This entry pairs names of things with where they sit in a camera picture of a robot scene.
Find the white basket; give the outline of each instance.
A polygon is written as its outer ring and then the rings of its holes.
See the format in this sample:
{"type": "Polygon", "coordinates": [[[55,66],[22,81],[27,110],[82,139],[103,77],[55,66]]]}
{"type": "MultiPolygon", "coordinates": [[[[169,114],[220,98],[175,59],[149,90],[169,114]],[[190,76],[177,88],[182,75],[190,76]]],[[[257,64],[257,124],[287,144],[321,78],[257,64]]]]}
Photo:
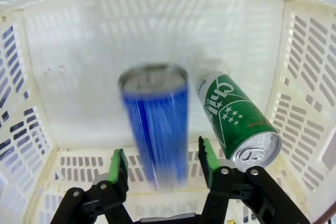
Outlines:
{"type": "MultiPolygon", "coordinates": [[[[0,223],[50,223],[65,192],[90,188],[117,147],[130,165],[125,206],[134,221],[200,212],[208,191],[194,142],[215,136],[196,94],[189,180],[172,197],[146,182],[120,102],[120,73],[162,61],[191,75],[221,62],[216,68],[282,136],[267,171],[316,221],[336,199],[335,7],[336,0],[0,0],[0,223]]],[[[235,200],[226,219],[258,223],[235,200]]]]}

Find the white star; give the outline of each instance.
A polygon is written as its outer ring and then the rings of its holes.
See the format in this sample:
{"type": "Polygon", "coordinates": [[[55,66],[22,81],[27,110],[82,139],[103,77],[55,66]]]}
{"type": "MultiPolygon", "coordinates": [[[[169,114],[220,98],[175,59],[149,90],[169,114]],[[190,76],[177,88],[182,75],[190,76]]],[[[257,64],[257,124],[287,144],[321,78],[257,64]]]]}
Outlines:
{"type": "Polygon", "coordinates": [[[217,107],[217,108],[220,108],[221,106],[223,106],[223,105],[222,105],[222,102],[217,102],[217,106],[216,106],[216,107],[217,107]]]}
{"type": "Polygon", "coordinates": [[[225,110],[225,112],[228,113],[228,112],[231,111],[231,110],[232,110],[231,107],[227,107],[226,110],[225,110]]]}
{"type": "Polygon", "coordinates": [[[222,119],[224,119],[224,121],[225,121],[226,118],[228,118],[227,114],[223,114],[222,119]]]}

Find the blue can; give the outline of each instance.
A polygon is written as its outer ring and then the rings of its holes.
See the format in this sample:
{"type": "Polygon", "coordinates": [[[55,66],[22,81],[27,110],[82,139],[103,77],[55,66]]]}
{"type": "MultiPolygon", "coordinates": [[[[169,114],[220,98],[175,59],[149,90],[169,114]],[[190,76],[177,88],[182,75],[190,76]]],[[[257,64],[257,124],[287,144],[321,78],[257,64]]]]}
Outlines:
{"type": "Polygon", "coordinates": [[[147,180],[158,188],[187,177],[186,71],[159,64],[132,68],[119,87],[147,180]]]}

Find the can lid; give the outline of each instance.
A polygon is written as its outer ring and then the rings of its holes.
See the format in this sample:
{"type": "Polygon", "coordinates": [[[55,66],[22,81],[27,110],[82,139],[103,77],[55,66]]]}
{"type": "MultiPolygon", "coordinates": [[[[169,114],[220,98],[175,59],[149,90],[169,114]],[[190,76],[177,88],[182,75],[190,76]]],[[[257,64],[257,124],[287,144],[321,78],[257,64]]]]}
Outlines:
{"type": "Polygon", "coordinates": [[[184,87],[185,69],[170,64],[152,64],[135,67],[119,78],[122,91],[133,94],[160,94],[184,87]]]}
{"type": "Polygon", "coordinates": [[[280,153],[281,138],[274,132],[256,134],[243,142],[231,160],[237,168],[246,171],[253,166],[268,166],[280,153]]]}

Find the soda can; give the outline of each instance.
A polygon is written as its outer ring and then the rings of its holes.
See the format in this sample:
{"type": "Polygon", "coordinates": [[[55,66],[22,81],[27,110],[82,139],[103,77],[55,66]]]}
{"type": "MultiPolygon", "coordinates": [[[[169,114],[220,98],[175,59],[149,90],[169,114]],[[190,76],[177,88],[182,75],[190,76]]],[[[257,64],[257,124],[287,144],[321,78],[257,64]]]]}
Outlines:
{"type": "Polygon", "coordinates": [[[119,87],[147,179],[157,187],[184,181],[187,72],[168,64],[136,67],[120,76],[119,87]]]}
{"type": "Polygon", "coordinates": [[[277,131],[227,74],[207,74],[196,92],[225,157],[238,169],[266,167],[277,157],[277,131]]]}

